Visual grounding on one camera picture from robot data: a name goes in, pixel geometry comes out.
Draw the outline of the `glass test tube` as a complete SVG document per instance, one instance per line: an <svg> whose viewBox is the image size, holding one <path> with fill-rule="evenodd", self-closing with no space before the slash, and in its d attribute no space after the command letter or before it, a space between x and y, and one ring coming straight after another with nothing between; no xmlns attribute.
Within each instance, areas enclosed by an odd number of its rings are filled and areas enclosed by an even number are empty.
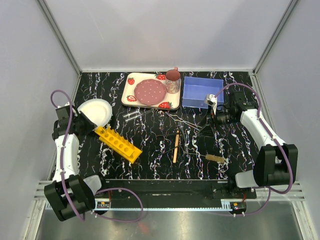
<svg viewBox="0 0 320 240"><path fill-rule="evenodd" d="M124 116L123 116L123 119L124 119L124 121L127 123L127 122L130 122L130 121L138 118L140 115L141 115L141 112L138 111L138 110L136 110L136 111L134 111L134 112L130 112L130 113L124 115Z"/></svg>
<svg viewBox="0 0 320 240"><path fill-rule="evenodd" d="M151 113L154 112L154 110L155 110L155 109L151 108L151 109L148 109L148 110L146 110L146 111L143 111L143 112L139 113L139 114L137 115L137 117L142 117L142 116L151 114Z"/></svg>

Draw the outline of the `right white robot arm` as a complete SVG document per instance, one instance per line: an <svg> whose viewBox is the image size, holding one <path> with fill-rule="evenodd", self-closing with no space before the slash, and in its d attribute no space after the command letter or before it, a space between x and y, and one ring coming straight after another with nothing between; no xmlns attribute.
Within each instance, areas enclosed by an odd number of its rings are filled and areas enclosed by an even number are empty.
<svg viewBox="0 0 320 240"><path fill-rule="evenodd" d="M234 174L227 185L228 195L239 198L245 189L269 188L278 194L287 194L296 179L298 148L287 144L266 122L259 105L246 101L240 91L228 97L228 108L218 111L218 97L207 94L206 120L212 120L218 128L231 123L241 123L250 133L258 147L258 156L251 170Z"/></svg>

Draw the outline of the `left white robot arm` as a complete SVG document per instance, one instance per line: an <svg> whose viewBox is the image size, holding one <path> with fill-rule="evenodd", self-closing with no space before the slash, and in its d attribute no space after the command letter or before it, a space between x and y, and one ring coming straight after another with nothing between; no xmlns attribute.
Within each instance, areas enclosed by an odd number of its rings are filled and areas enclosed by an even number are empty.
<svg viewBox="0 0 320 240"><path fill-rule="evenodd" d="M95 208L95 197L103 198L108 186L98 175L83 179L79 175L79 137L96 127L83 112L67 103L55 109L52 138L56 145L56 166L52 183L44 187L44 195L61 222Z"/></svg>

